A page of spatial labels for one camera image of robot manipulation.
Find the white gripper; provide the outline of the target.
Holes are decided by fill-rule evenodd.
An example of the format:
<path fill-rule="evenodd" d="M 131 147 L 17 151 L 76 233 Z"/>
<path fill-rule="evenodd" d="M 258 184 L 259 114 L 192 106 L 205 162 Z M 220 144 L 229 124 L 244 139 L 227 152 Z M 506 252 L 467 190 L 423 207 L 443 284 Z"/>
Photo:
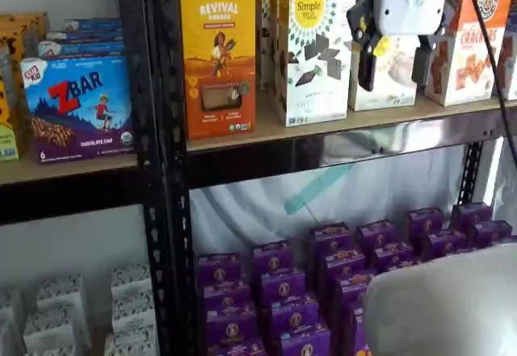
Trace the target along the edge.
<path fill-rule="evenodd" d="M 359 0 L 347 12 L 353 40 L 359 45 L 358 82 L 367 91 L 374 86 L 374 49 L 382 36 L 417 36 L 411 78 L 426 86 L 431 72 L 431 55 L 437 37 L 446 29 L 442 20 L 444 0 Z"/>

